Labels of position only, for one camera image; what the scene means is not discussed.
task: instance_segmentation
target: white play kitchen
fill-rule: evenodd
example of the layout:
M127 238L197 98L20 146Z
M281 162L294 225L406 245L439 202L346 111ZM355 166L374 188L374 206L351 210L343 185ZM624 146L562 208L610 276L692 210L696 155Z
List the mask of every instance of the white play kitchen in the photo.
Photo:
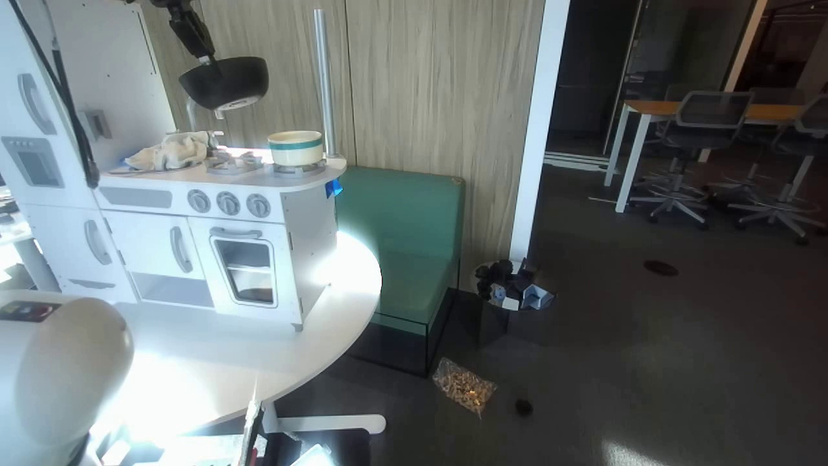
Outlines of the white play kitchen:
M53 75L48 79L13 10L0 10L0 56L18 58L16 67L0 70L0 91L7 96L0 109L0 175L58 291L277 320L299 330L328 285L324 260L337 242L334 198L343 162L324 158L324 146L331 151L331 142L321 132L281 132L256 151L223 149L206 132L176 132L157 70L153 62L140 65L153 61L140 9L97 0L91 6L77 21L95 23L97 37L119 41L133 61L95 49L84 49L80 62L66 61L70 67L97 70L84 72L88 88L95 88L93 75L105 75L100 91L114 87L110 79L128 88L117 109L105 111L105 101L95 101L80 123L66 114ZM82 30L73 34L64 34L64 41L95 46ZM95 98L82 91L75 96L82 105ZM95 151L93 164L77 151L77 127ZM133 153L171 138L199 140L197 162L171 168L167 164L181 158ZM136 171L123 168L127 149L131 162L143 164Z

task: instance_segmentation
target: dark floor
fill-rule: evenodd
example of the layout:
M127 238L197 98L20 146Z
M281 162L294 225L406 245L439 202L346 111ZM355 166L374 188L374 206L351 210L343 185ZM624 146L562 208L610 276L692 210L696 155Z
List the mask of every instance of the dark floor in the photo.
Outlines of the dark floor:
M824 168L804 194L828 206ZM776 228L712 232L612 216L598 176L542 176L541 285L547 314L476 348L463 314L441 355L500 387L479 419L427 378L343 360L281 401L294 415L387 415L372 463L824 466L828 238L806 250ZM666 263L674 277L642 268ZM516 417L514 399L533 415Z

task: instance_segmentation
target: desk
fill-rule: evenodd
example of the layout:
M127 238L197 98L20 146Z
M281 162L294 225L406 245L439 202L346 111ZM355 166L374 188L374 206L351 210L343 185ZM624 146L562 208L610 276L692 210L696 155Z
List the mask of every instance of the desk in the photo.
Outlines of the desk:
M372 251L338 233L334 282L304 330L172 305L117 305L133 339L133 360L93 439L123 427L166 440L278 399L337 362L369 325L381 296Z
M625 101L624 105L621 118L617 118L617 127L616 127L616 138L610 146L610 162L606 166L602 188L612 185L612 175L617 166L617 153L621 153L629 114L639 114L639 127L635 127L635 135L633 135L633 142L629 151L625 168L624 168L621 193L616 201L616 213L625 210L630 182L639 171L639 162L642 162L648 125L663 123L663 119L672 119L677 114L677 107L681 107L681 101ZM745 125L789 125L800 118L801 109L804 107L800 107L800 105L752 105L752 107L748 107Z

